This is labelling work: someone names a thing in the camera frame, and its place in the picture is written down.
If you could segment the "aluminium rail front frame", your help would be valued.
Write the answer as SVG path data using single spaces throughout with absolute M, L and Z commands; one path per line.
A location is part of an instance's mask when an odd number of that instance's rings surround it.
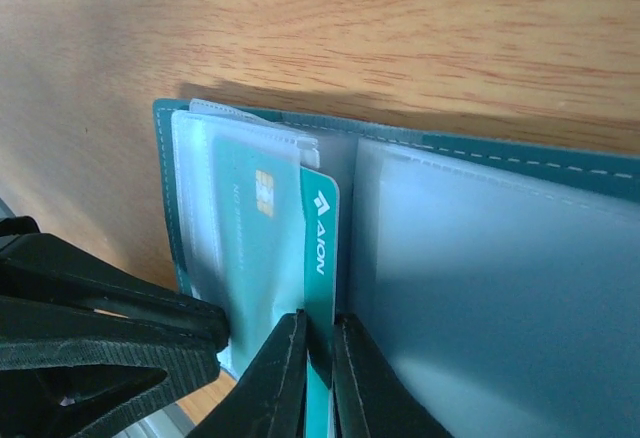
M 194 428 L 194 422 L 174 403 L 130 425 L 114 438 L 184 438 Z

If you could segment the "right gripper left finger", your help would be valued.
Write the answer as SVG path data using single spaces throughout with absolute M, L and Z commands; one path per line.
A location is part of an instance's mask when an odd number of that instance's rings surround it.
M 283 315 L 235 387 L 191 437 L 301 437 L 306 411 L 307 316 Z

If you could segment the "teal leather card holder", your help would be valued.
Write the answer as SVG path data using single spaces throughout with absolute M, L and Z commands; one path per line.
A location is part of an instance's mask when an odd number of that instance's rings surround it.
M 452 435 L 638 435 L 637 157 L 198 99 L 153 114 L 183 293 L 229 319 L 214 139 L 317 138 L 340 191 L 334 317 Z

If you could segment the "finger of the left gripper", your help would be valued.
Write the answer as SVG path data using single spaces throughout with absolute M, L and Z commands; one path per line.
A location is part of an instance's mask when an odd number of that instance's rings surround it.
M 215 381 L 223 313 L 194 300 L 117 317 L 1 300 L 1 434 L 112 437 Z
M 230 338 L 220 307 L 136 278 L 41 232 L 29 216 L 1 219 L 1 294 L 179 328 L 211 341 L 217 352 Z

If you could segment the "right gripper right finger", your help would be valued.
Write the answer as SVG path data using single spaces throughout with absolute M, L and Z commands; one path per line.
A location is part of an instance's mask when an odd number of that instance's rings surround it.
M 333 337 L 339 437 L 451 435 L 404 387 L 357 316 L 337 316 Z

